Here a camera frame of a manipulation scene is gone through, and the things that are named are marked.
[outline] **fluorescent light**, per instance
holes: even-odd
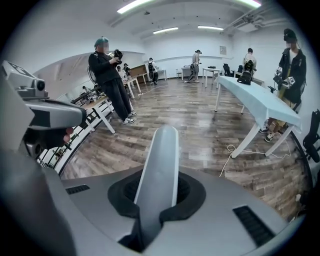
[[[215,27],[215,26],[198,26],[198,29],[207,29],[207,30],[224,30],[221,27]]]
[[[238,0],[238,1],[240,1],[240,2],[242,2],[242,3],[245,3],[245,4],[247,4],[247,5],[250,5],[250,6],[252,6],[252,7],[255,7],[255,8],[258,8],[258,7],[261,6],[261,3],[256,2],[256,1],[254,1],[254,0]]]
[[[178,27],[172,27],[172,28],[166,28],[166,29],[163,29],[163,30],[155,31],[153,33],[154,34],[159,34],[159,33],[167,32],[167,31],[171,31],[171,30],[177,30],[177,29],[178,29]]]
[[[122,7],[121,9],[119,9],[117,12],[120,13],[120,14],[123,14],[139,5],[142,5],[144,3],[147,3],[147,2],[150,2],[150,1],[153,1],[153,0],[136,0],[134,2],[131,2],[129,4],[127,4],[125,7]]]

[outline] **white cable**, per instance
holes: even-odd
[[[153,89],[151,89],[151,90],[148,90],[148,91],[146,91],[146,92],[144,92],[144,93],[138,94],[138,96],[145,95],[145,94],[147,94],[147,93],[149,93],[149,92],[151,92],[151,91],[153,91],[153,90],[155,90],[155,89],[157,89],[157,88],[167,87],[167,86],[169,86],[169,85],[157,86],[157,87],[155,87],[155,88],[153,88]]]
[[[285,141],[285,143],[286,143],[286,145],[287,145],[287,147],[288,147],[289,154],[285,154],[283,157],[281,157],[281,156],[276,156],[275,154],[272,154],[272,153],[271,153],[271,155],[273,155],[273,156],[276,157],[276,158],[280,158],[280,159],[285,159],[286,156],[291,157],[291,151],[290,151],[290,147],[289,147],[289,145],[288,145],[288,142],[287,142],[286,139],[285,139],[284,141]],[[228,151],[231,152],[231,153],[230,153],[230,155],[229,155],[228,160],[225,162],[225,164],[224,164],[224,166],[223,166],[223,168],[222,168],[222,171],[221,171],[219,177],[221,177],[222,173],[224,172],[224,169],[225,169],[225,167],[226,167],[226,165],[227,165],[227,163],[228,163],[228,161],[229,161],[232,153],[236,150],[236,147],[235,147],[234,145],[228,145],[226,148],[227,148]],[[261,153],[261,152],[253,152],[253,151],[248,151],[248,150],[243,150],[243,152],[256,153],[256,154],[262,154],[262,155],[265,154],[265,153]]]

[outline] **white sneaker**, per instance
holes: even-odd
[[[267,131],[269,131],[269,126],[264,125],[264,126],[259,130],[259,133],[264,134],[264,133],[266,133]]]
[[[128,115],[128,118],[132,118],[132,117],[134,117],[134,116],[136,116],[136,115],[137,115],[137,113],[132,111],[132,112]]]
[[[131,125],[131,124],[133,124],[134,122],[135,122],[134,119],[126,118],[122,123],[123,123],[124,125]]]
[[[271,132],[269,135],[265,136],[264,140],[269,143],[270,141],[273,140],[275,135],[276,135],[275,133]]]

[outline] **hand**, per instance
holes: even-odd
[[[70,139],[71,139],[71,138],[70,138],[70,135],[74,133],[74,129],[73,129],[72,127],[70,127],[70,128],[67,128],[67,129],[65,130],[65,132],[66,132],[66,135],[64,135],[63,141],[64,141],[65,143],[68,143],[68,142],[70,141]]]
[[[116,64],[120,61],[120,59],[118,57],[114,57],[113,59],[109,60],[110,64]]]

